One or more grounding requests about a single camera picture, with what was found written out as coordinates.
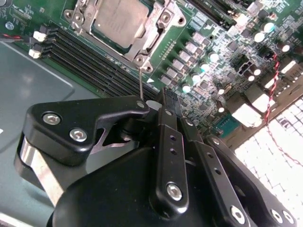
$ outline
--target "black metal bracket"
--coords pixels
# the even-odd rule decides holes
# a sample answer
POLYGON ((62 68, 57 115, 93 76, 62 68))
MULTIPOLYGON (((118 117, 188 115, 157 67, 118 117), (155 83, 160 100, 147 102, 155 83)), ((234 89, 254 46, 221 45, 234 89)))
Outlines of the black metal bracket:
POLYGON ((15 166, 22 177, 43 186, 55 206, 53 223, 73 227, 108 221, 121 224, 110 213, 119 206, 117 210, 127 216, 130 226, 166 227, 170 222, 201 226, 209 219, 201 200, 211 198, 210 220, 217 226, 296 226, 290 212, 220 139, 210 136, 203 143, 195 125, 182 116, 175 93, 163 89, 157 100, 151 109, 140 98, 127 96, 38 104, 28 110, 15 166), (100 138, 98 129, 103 130, 100 138), (106 148, 108 138, 110 142, 135 140, 140 146, 87 174, 84 163, 88 155, 106 148), (114 180, 112 172, 123 179, 114 180), (28 173, 38 178, 26 178, 28 173), (113 194, 117 190, 122 194, 113 194), (137 211, 142 208, 142 212, 132 210, 130 214, 120 202, 137 211), (150 212, 150 206, 156 212, 150 212), (100 208, 106 210, 105 216, 85 213, 100 208), (63 217, 63 210, 70 210, 69 215, 63 217))
POLYGON ((196 166, 207 178, 217 207, 217 226, 249 227, 248 219, 214 149, 203 143, 195 125, 181 118, 180 129, 185 138, 186 158, 194 159, 196 166))
POLYGON ((125 118, 143 118, 147 104, 136 96, 36 104, 27 111, 23 133, 30 144, 65 165, 83 163, 104 129, 102 145, 112 126, 125 118))
POLYGON ((240 189, 240 194, 245 196, 249 215, 257 226, 293 227, 296 225, 291 213, 219 138, 208 136, 205 142, 214 148, 224 169, 229 173, 231 183, 236 185, 240 189))

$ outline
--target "ram slot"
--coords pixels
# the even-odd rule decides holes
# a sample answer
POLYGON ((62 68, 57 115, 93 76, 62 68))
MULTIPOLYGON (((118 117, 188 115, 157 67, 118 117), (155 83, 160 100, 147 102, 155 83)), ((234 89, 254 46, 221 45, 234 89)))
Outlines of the ram slot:
POLYGON ((233 25, 232 23, 222 18, 219 13, 215 12, 209 6, 204 4, 201 0, 188 0, 188 2, 195 6, 199 11, 204 13, 213 23, 222 27, 223 29, 229 30, 233 25))
POLYGON ((229 20, 232 20, 230 14, 234 11, 234 9, 231 8, 228 4, 222 0, 207 0, 207 2, 211 4, 215 10, 226 16, 229 20))
MULTIPOLYGON (((64 62, 64 64, 72 65, 74 68, 76 67, 77 71, 87 70, 90 76, 90 83, 94 84, 91 77, 97 77, 101 84, 96 84, 95 86, 102 91, 106 91, 107 87, 110 88, 109 92, 105 92, 107 94, 111 93, 110 96, 140 95, 139 80, 137 78, 74 36, 61 29, 53 29, 45 26, 41 27, 40 32, 48 34, 48 41, 44 44, 44 49, 50 48, 52 53, 49 54, 50 58, 60 62, 60 65, 64 62)), ((146 84, 143 85, 143 91, 145 100, 153 100, 156 97, 156 92, 146 84)))

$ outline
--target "green circuit board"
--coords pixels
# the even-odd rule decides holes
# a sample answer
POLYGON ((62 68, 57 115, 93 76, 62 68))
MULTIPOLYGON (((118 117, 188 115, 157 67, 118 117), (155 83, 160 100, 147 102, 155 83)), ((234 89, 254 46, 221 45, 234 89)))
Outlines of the green circuit board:
MULTIPOLYGON (((263 47, 277 52, 281 58, 290 56, 298 62, 302 59, 292 52, 283 53, 277 49, 278 42, 287 42, 293 48, 301 43, 300 30, 303 24, 303 1, 301 0, 260 0, 262 7, 258 9, 246 8, 235 4, 234 1, 221 0, 229 4, 237 13, 245 15, 247 22, 243 27, 233 26, 230 29, 223 29, 216 25, 206 14, 198 10, 194 5, 186 0, 178 0, 178 6, 186 17, 184 27, 172 27, 155 53, 150 62, 154 68, 152 73, 143 73, 143 81, 155 91, 163 87, 170 87, 181 98, 183 114, 191 118, 199 130, 204 132, 208 128, 213 131, 223 131, 222 137, 227 136, 240 123, 225 111, 218 113, 216 102, 225 104, 235 92, 243 93, 252 83, 258 82, 273 67, 273 62, 260 56, 259 52, 263 47), (261 30, 261 25, 265 22, 272 22, 275 28, 272 32, 266 33, 265 39, 256 43, 253 34, 261 30), (249 31, 248 36, 242 35, 244 30, 249 31), (178 76, 171 79, 171 83, 166 85, 161 78, 167 73, 168 68, 174 68, 174 60, 180 60, 180 52, 186 51, 186 44, 193 40, 193 34, 198 32, 205 40, 197 45, 198 49, 190 56, 188 62, 183 62, 185 70, 177 70, 178 76), (219 55, 219 61, 212 63, 208 54, 215 52, 219 55), (249 61, 261 69, 261 74, 253 82, 248 81, 241 73, 235 70, 235 65, 242 56, 246 56, 249 61), (207 72, 201 71, 200 64, 206 62, 210 66, 207 72), (198 73, 201 79, 194 83, 192 75, 198 73), (219 96, 216 84, 221 83, 224 87, 229 86, 228 92, 219 96), (189 84, 191 91, 184 93, 182 85, 189 84)), ((41 25, 57 25, 66 32, 74 34, 68 21, 64 18, 63 12, 66 9, 73 9, 76 0, 13 0, 8 8, 0 8, 0 32, 9 35, 32 35, 39 30, 41 25), (6 28, 7 22, 13 24, 13 29, 6 28)), ((209 5, 209 8, 216 11, 216 8, 209 5)), ((97 45, 78 36, 85 44, 97 50, 102 55, 109 58, 119 67, 123 68, 134 77, 138 77, 138 71, 128 68, 112 56, 108 55, 97 45)), ((23 49, 29 50, 30 46, 19 44, 23 49)), ((98 94, 100 97, 106 96, 96 87, 77 76, 62 66, 53 63, 51 60, 44 60, 52 67, 64 75, 77 81, 87 89, 98 94)))

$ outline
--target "black memory slot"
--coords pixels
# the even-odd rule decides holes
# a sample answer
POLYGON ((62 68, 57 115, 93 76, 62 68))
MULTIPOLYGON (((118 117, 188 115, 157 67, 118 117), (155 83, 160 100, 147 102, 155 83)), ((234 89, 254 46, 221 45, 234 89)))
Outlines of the black memory slot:
POLYGON ((234 11, 234 9, 230 7, 227 3, 222 0, 207 0, 207 2, 209 2, 217 11, 232 20, 230 12, 234 11))
POLYGON ((44 57, 48 57, 52 60, 55 60, 61 66, 69 69, 71 72, 75 73, 77 76, 80 76, 82 79, 85 79, 90 84, 96 86, 100 90, 104 91, 108 95, 115 96, 125 96, 126 92, 121 92, 117 85, 114 83, 108 84, 104 81, 103 76, 99 76, 92 69, 85 67, 83 64, 66 55, 60 49, 52 48, 51 50, 43 53, 44 57))
MULTIPOLYGON (((134 88, 134 95, 139 95, 137 87, 139 86, 139 81, 133 75, 125 72, 123 69, 113 64, 110 60, 102 57, 94 50, 89 50, 85 44, 79 42, 70 34, 62 32, 62 30, 59 30, 59 32, 56 34, 56 40, 58 41, 58 39, 62 40, 63 42, 66 42, 70 46, 69 48, 75 48, 81 54, 86 55, 92 61, 102 65, 102 67, 105 67, 108 71, 111 71, 111 73, 115 74, 119 80, 123 80, 124 84, 128 84, 134 88)), ((150 99, 155 95, 155 92, 145 84, 143 85, 143 89, 144 92, 147 93, 146 95, 150 97, 150 99)))
POLYGON ((213 23, 222 27, 223 29, 228 30, 232 26, 231 23, 226 21, 224 18, 221 17, 221 15, 219 15, 217 12, 215 12, 205 3, 203 3, 202 0, 188 0, 188 2, 194 7, 196 7, 199 11, 204 13, 213 23))
MULTIPOLYGON (((61 45, 60 47, 62 49, 76 56, 77 59, 81 59, 87 66, 92 65, 93 68, 103 74, 104 77, 109 78, 110 82, 114 83, 121 92, 124 93, 126 91, 127 95, 138 96, 140 94, 139 80, 133 75, 124 71, 69 33, 61 29, 53 29, 45 26, 42 26, 40 29, 40 31, 45 33, 47 30, 50 31, 48 32, 48 40, 52 42, 52 45, 61 45)), ((145 100, 153 100, 156 97, 156 92, 146 84, 143 85, 143 90, 145 100)))
POLYGON ((65 51, 67 54, 69 54, 71 57, 76 57, 79 61, 81 61, 82 64, 85 64, 87 67, 91 67, 96 73, 101 73, 104 75, 104 79, 107 81, 108 84, 111 82, 117 84, 117 86, 126 92, 129 90, 130 92, 139 95, 138 88, 133 87, 129 81, 124 79, 124 87, 120 86, 120 81, 117 80, 117 77, 114 76, 116 72, 110 70, 109 68, 106 68, 103 64, 100 64, 98 61, 92 61, 92 59, 86 55, 78 52, 75 49, 70 48, 66 43, 60 42, 59 39, 57 39, 55 42, 53 42, 55 46, 65 51))

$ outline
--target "surface mount component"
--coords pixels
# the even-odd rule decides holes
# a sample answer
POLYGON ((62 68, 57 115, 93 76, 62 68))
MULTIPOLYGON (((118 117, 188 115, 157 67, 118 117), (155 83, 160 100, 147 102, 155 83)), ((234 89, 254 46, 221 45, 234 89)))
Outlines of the surface mount component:
POLYGON ((147 73, 153 71, 149 60, 170 28, 187 23, 175 0, 156 1, 153 10, 139 0, 78 0, 64 16, 76 34, 147 73))

